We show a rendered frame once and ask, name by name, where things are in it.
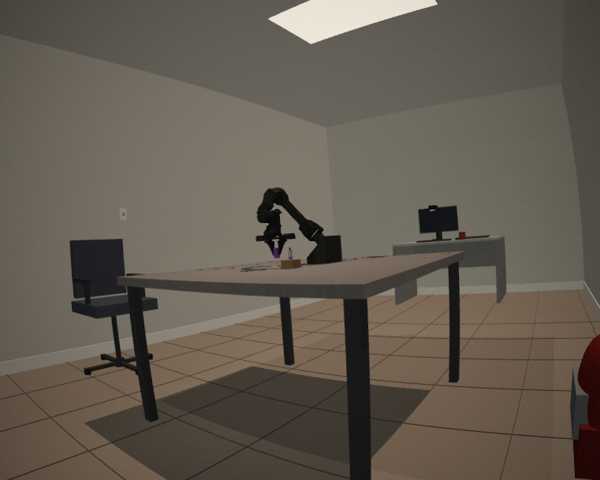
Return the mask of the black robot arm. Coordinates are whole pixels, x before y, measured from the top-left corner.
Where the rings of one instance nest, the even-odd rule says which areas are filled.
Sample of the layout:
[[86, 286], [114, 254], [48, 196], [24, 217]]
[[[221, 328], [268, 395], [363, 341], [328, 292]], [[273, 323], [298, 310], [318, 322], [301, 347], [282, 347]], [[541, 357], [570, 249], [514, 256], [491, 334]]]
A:
[[[274, 203], [283, 206], [285, 210], [294, 218], [299, 224], [299, 230], [303, 235], [310, 241], [314, 241], [317, 244], [322, 240], [324, 230], [317, 223], [307, 220], [289, 201], [289, 197], [285, 190], [282, 188], [268, 188], [263, 194], [263, 201], [258, 207], [257, 220], [260, 223], [278, 223], [280, 222], [281, 211], [279, 209], [271, 210], [274, 207]], [[318, 231], [316, 232], [316, 230]], [[315, 233], [316, 232], [316, 233]], [[315, 234], [314, 234], [315, 233]], [[269, 227], [267, 225], [264, 231], [265, 239], [275, 238], [275, 235], [279, 234], [279, 229], [276, 225]], [[314, 234], [313, 237], [311, 237]]]

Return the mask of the brown wooden block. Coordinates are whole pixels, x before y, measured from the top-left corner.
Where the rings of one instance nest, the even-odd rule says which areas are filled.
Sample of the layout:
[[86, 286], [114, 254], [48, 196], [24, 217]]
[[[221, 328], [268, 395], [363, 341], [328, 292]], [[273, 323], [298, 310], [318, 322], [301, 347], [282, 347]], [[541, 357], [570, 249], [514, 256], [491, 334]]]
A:
[[282, 260], [281, 269], [296, 269], [301, 268], [300, 259]]

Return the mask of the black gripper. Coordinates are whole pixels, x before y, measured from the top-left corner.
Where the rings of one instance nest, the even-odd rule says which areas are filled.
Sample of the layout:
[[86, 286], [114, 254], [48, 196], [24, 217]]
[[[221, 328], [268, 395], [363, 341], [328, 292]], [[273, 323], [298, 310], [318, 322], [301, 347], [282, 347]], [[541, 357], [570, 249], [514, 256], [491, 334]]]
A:
[[[269, 248], [271, 250], [272, 255], [274, 255], [274, 241], [272, 241], [272, 240], [279, 239], [279, 241], [278, 241], [278, 254], [281, 255], [281, 251], [282, 251], [282, 248], [283, 248], [285, 242], [287, 240], [290, 240], [290, 239], [296, 239], [296, 236], [295, 236], [294, 233], [286, 233], [286, 234], [282, 235], [282, 233], [281, 233], [281, 223], [280, 222], [278, 222], [278, 223], [268, 223], [268, 224], [269, 224], [269, 227], [273, 227], [273, 225], [276, 225], [276, 227], [278, 227], [278, 229], [279, 229], [279, 234], [275, 235], [275, 238], [272, 238], [272, 239], [271, 238], [265, 239], [265, 236], [257, 236], [255, 238], [255, 242], [256, 241], [265, 241], [264, 243], [267, 243], [267, 245], [269, 246]], [[277, 238], [277, 236], [279, 236], [279, 238]]]

